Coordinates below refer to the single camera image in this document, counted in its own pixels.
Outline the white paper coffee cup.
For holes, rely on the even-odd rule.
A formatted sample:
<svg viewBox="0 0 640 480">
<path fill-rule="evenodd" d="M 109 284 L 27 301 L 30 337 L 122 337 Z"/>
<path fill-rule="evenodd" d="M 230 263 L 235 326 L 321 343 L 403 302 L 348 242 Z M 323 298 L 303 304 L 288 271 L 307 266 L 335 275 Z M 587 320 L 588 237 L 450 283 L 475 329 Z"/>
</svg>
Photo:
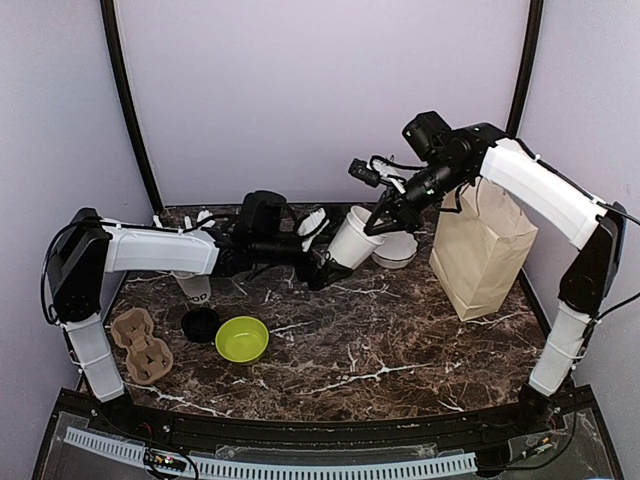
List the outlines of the white paper coffee cup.
<svg viewBox="0 0 640 480">
<path fill-rule="evenodd" d="M 327 249 L 330 260 L 355 270 L 384 243 L 384 235 L 368 236 L 364 232 L 370 216 L 371 211 L 361 206 L 351 207 Z"/>
</svg>

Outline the black plastic cup lid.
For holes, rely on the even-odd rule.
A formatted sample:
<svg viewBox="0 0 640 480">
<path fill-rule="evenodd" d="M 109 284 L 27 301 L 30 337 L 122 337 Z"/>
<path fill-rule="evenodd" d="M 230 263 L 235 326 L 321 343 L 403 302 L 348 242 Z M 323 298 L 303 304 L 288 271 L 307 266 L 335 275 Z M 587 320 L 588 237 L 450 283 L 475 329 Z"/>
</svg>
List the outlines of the black plastic cup lid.
<svg viewBox="0 0 640 480">
<path fill-rule="evenodd" d="M 214 341 L 220 325 L 219 314 L 211 308 L 189 310 L 181 319 L 185 337 L 199 344 Z"/>
</svg>

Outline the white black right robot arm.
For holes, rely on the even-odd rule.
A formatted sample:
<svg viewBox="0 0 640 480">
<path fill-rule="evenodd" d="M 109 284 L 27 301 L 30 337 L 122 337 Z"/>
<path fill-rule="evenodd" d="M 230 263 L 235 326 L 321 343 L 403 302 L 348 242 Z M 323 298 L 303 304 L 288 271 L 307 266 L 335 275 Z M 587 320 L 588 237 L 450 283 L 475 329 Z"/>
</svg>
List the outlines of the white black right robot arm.
<svg viewBox="0 0 640 480">
<path fill-rule="evenodd" d="M 566 245 L 557 277 L 557 310 L 541 356 L 530 373 L 528 396 L 510 413 L 521 434 L 534 432 L 549 416 L 552 397 L 582 360 L 597 325 L 607 316 L 602 304 L 617 274 L 628 214 L 585 190 L 534 154 L 526 144 L 489 123 L 452 128 L 436 113 L 418 115 L 403 129 L 424 162 L 401 187 L 387 187 L 364 231 L 373 236 L 414 232 L 422 213 L 445 195 L 477 180 L 504 189 L 542 221 L 544 234 L 534 245 L 535 259 L 552 239 Z"/>
</svg>

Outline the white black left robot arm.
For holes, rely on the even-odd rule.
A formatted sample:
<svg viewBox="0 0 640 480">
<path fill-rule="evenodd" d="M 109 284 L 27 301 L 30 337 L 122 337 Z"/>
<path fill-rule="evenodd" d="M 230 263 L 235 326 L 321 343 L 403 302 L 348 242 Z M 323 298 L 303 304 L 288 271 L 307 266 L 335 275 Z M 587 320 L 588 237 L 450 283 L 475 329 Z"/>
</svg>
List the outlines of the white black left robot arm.
<svg viewBox="0 0 640 480">
<path fill-rule="evenodd" d="M 212 215 L 186 229 L 164 228 L 107 220 L 93 208 L 82 208 L 47 248 L 39 285 L 45 321 L 63 329 L 94 397 L 105 403 L 103 421 L 120 436 L 134 435 L 141 415 L 119 398 L 126 388 L 101 314 L 106 275 L 165 271 L 224 278 L 259 265 L 288 265 L 309 290 L 319 291 L 353 272 L 303 245 L 322 225 L 299 234 L 259 220 L 234 219 L 218 226 L 217 218 Z"/>
</svg>

